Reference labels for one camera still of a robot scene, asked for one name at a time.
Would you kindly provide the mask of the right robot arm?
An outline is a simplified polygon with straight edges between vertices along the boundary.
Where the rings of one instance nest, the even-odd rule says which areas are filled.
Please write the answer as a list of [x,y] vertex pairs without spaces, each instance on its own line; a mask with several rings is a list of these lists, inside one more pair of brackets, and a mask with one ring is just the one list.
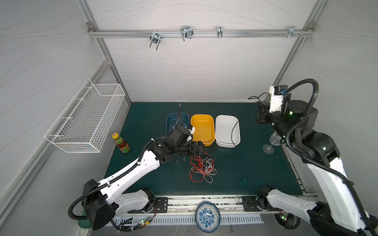
[[292,214],[321,236],[376,235],[378,219],[363,208],[334,140],[313,129],[319,113],[314,107],[318,82],[304,79],[291,87],[271,86],[269,93],[270,102],[258,102],[257,123],[271,125],[282,144],[301,158],[315,176],[325,202],[306,201],[267,186],[258,193],[257,207]]

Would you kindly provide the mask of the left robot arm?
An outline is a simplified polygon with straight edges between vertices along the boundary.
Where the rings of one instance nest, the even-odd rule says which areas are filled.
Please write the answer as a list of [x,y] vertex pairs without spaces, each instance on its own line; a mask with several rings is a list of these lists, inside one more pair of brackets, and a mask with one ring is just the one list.
[[148,188],[126,194],[125,191],[148,173],[170,161],[175,155],[202,155],[205,146],[194,140],[196,128],[190,124],[176,126],[166,135],[152,139],[139,157],[117,173],[97,182],[85,183],[83,194],[68,209],[73,220],[89,220],[98,230],[121,213],[156,209],[156,197]]

